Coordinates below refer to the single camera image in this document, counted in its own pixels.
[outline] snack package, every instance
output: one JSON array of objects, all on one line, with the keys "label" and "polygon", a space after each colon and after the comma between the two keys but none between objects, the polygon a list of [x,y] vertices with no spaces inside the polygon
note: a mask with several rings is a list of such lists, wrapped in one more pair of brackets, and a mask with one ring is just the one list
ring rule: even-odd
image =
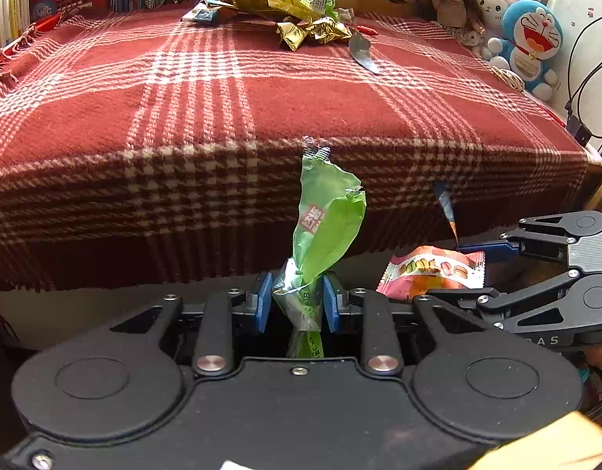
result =
[{"label": "snack package", "polygon": [[288,356],[320,358],[321,274],[349,249],[366,211],[357,177],[329,161],[330,149],[303,139],[299,221],[289,258],[273,283],[273,296],[296,329]]},{"label": "snack package", "polygon": [[462,254],[420,246],[407,256],[393,256],[377,291],[395,300],[412,300],[429,289],[483,288],[484,251]]}]

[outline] doraemon's face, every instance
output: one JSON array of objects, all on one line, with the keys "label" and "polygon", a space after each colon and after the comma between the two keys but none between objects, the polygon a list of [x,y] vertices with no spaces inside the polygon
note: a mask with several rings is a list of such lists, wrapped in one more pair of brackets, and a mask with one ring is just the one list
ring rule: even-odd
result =
[{"label": "doraemon's face", "polygon": [[484,16],[484,27],[492,32],[501,33],[501,22],[508,10],[505,0],[477,0]]},{"label": "doraemon's face", "polygon": [[519,16],[514,24],[514,40],[517,46],[539,60],[551,58],[562,45],[554,16],[542,7]]}]

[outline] silver ribbed panel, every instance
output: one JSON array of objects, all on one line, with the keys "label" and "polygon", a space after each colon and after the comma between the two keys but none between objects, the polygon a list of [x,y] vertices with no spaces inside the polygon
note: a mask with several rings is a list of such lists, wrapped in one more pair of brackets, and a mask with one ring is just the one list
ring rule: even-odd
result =
[{"label": "silver ribbed panel", "polygon": [[579,268],[585,274],[602,272],[602,232],[590,237],[581,237],[577,244],[569,245],[570,268]]}]

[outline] doll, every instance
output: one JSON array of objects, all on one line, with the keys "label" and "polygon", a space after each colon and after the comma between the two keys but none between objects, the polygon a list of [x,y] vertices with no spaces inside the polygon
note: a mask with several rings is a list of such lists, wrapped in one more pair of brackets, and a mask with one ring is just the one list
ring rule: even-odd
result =
[{"label": "doll", "polygon": [[[436,21],[462,45],[471,47],[476,56],[481,56],[482,10],[475,0],[430,0],[436,13]],[[429,17],[429,9],[424,12]]]}]

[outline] red fabric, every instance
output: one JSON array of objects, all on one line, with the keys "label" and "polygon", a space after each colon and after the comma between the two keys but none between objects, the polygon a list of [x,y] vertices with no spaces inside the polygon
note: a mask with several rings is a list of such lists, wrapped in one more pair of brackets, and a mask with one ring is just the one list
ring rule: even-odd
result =
[{"label": "red fabric", "polygon": [[185,9],[79,15],[0,83],[0,274],[66,288],[277,268],[298,217],[302,136],[355,173],[352,253],[569,207],[587,158],[536,103],[430,23],[369,16],[374,75],[346,43],[280,46],[263,20]]}]

